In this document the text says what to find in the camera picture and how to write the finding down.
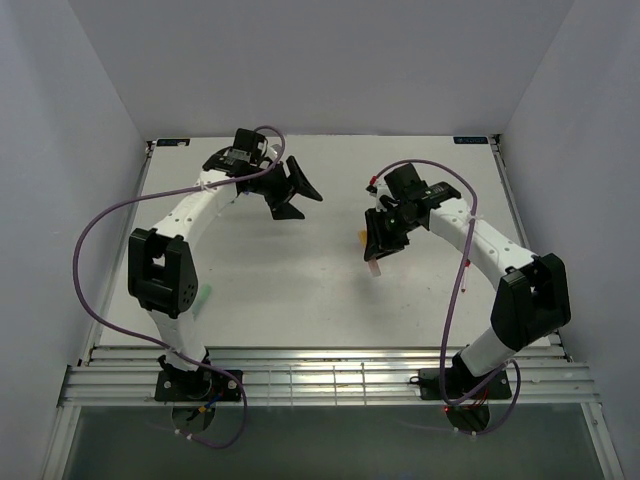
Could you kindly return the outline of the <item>pink pencil-shaped pen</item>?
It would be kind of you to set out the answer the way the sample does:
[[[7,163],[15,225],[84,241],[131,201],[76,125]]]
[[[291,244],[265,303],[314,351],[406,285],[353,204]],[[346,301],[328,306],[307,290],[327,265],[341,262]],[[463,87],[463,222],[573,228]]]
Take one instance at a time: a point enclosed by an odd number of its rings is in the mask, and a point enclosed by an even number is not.
[[[381,269],[376,259],[368,261],[369,269],[373,277],[381,276]]]

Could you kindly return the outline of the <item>thin red-tipped pen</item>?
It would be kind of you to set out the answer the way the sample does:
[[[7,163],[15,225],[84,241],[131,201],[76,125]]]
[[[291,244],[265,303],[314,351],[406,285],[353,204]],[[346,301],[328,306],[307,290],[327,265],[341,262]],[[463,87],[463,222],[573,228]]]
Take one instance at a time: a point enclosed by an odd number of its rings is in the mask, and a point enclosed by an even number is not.
[[[465,293],[467,291],[467,281],[468,281],[468,272],[471,262],[469,260],[465,261],[465,267],[463,271],[463,276],[461,280],[461,292]]]

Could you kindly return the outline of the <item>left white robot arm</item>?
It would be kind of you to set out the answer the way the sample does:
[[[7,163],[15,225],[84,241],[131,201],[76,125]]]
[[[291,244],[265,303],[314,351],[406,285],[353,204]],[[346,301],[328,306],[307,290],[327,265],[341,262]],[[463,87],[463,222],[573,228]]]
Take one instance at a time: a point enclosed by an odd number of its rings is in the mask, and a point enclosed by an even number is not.
[[[178,388],[190,399],[205,397],[212,387],[209,371],[200,367],[208,351],[197,333],[192,312],[199,281],[192,248],[210,223],[242,194],[264,198],[275,220],[303,220],[291,205],[302,197],[321,202],[294,156],[278,162],[277,150],[260,140],[256,147],[227,147],[202,166],[196,190],[185,196],[149,229],[129,236],[129,294],[154,321],[169,347],[162,368],[179,373]]]

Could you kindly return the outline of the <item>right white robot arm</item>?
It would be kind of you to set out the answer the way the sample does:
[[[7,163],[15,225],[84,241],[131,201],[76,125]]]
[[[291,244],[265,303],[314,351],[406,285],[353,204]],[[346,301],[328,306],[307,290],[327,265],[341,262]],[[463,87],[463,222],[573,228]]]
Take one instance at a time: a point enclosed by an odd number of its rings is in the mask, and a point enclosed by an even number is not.
[[[492,371],[569,322],[563,261],[555,254],[537,255],[476,219],[448,183],[378,183],[367,191],[376,205],[365,212],[365,261],[402,251],[409,233],[422,227],[464,254],[465,262],[477,267],[495,290],[490,325],[454,356],[444,371],[447,387],[464,397],[476,396]]]

